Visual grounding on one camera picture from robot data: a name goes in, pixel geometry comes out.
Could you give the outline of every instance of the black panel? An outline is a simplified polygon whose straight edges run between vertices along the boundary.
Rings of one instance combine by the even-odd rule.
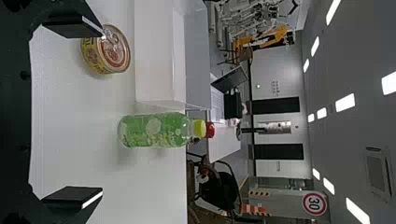
[[[303,161],[303,144],[255,145],[255,160]]]
[[[76,207],[81,209],[84,203],[102,191],[103,189],[100,188],[65,187],[45,197],[41,202],[45,203],[47,206]]]
[[[244,69],[241,66],[238,66],[224,77],[212,82],[211,85],[222,93],[225,93],[246,81],[248,81],[248,78]]]
[[[251,103],[254,115],[260,114],[285,114],[300,112],[300,98],[280,98],[259,100]]]
[[[224,94],[224,118],[241,119],[242,117],[241,92],[235,92],[234,95]]]

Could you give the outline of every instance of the desk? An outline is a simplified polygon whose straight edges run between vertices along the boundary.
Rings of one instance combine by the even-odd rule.
[[[134,1],[88,2],[102,23],[112,23],[125,33],[134,59],[134,33],[139,32],[134,29]],[[30,183],[35,194],[42,198],[65,185],[98,186],[104,188],[104,198],[89,223],[187,223],[184,148],[119,146],[117,126],[122,116],[163,111],[134,102],[134,61],[123,74],[97,76],[82,61],[78,40],[42,27],[30,48]]]
[[[215,137],[207,141],[209,161],[219,161],[241,149],[241,142],[236,139],[235,127],[226,127],[224,124],[215,124]]]

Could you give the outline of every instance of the speed limit sign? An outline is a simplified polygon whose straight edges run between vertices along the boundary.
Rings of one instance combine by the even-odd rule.
[[[327,211],[326,199],[318,193],[309,193],[303,197],[303,208],[306,213],[319,217]]]

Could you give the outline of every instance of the can label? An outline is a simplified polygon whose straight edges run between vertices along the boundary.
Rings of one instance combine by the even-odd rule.
[[[120,43],[119,37],[116,34],[112,35],[117,43]],[[101,51],[103,52],[106,62],[115,68],[120,68],[126,63],[127,52],[119,44],[113,45],[108,41],[100,41]]]
[[[99,55],[97,38],[81,39],[81,52],[87,65],[99,74],[111,74]]]

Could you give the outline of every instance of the red bottle cap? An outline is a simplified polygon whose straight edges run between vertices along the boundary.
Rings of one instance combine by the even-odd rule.
[[[205,138],[213,138],[215,136],[216,126],[213,122],[206,123],[206,137]]]

